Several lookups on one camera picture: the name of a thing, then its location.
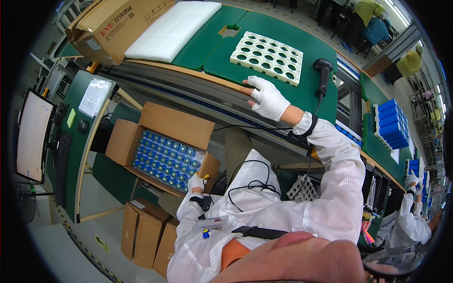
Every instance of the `eve logo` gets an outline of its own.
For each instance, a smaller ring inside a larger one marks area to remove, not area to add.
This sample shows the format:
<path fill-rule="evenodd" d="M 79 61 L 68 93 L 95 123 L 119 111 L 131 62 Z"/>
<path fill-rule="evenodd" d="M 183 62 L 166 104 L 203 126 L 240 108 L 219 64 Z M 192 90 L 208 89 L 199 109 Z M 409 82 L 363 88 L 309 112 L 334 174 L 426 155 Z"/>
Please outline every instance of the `eve logo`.
<path fill-rule="evenodd" d="M 106 28 L 104 28 L 102 31 L 101 31 L 101 35 L 104 37 L 108 31 L 113 28 L 113 22 L 110 22 Z"/>

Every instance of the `computer monitor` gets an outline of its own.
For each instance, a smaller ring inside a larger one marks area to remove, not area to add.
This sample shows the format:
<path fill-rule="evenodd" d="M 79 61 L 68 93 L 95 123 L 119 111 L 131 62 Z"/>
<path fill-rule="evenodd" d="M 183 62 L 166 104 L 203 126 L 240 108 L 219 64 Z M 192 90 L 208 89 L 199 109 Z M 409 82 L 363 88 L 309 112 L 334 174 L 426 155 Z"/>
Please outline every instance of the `computer monitor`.
<path fill-rule="evenodd" d="M 44 184 L 47 142 L 56 109 L 53 102 L 29 88 L 20 113 L 16 172 L 41 184 Z"/>

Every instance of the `barcode scanner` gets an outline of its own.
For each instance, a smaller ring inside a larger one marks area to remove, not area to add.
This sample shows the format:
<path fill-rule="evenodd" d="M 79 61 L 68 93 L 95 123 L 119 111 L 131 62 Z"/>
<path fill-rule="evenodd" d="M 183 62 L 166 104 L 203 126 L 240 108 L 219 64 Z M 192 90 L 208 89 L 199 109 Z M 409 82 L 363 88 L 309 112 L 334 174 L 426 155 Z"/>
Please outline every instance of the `barcode scanner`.
<path fill-rule="evenodd" d="M 314 112 L 314 114 L 316 114 L 319 110 L 319 106 L 321 105 L 323 97 L 326 96 L 330 72 L 333 71 L 333 64 L 330 63 L 327 59 L 320 58 L 313 63 L 313 67 L 321 73 L 319 77 L 319 87 L 315 92 L 315 96 L 318 98 L 318 106 L 316 107 L 316 111 Z"/>

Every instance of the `yellow hat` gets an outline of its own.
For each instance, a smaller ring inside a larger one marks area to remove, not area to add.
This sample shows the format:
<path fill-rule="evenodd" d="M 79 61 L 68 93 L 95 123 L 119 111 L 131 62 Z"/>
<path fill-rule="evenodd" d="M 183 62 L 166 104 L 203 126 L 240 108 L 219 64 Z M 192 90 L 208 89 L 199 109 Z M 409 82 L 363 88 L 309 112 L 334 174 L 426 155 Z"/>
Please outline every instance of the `yellow hat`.
<path fill-rule="evenodd" d="M 421 47 L 420 45 L 417 45 L 417 46 L 415 47 L 415 49 L 417 50 L 417 52 L 418 52 L 420 55 L 423 53 L 423 49 L 422 49 L 422 47 Z"/>

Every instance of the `sticky note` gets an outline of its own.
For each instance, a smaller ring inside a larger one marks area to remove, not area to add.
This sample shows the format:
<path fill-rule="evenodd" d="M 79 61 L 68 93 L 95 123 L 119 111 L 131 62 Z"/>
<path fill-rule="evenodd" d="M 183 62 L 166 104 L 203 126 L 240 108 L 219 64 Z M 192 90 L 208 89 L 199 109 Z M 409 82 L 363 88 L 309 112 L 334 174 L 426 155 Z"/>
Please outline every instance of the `sticky note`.
<path fill-rule="evenodd" d="M 74 118 L 76 117 L 76 111 L 74 108 L 71 109 L 71 113 L 69 113 L 69 117 L 67 118 L 67 126 L 71 128 L 72 122 L 74 122 Z"/>

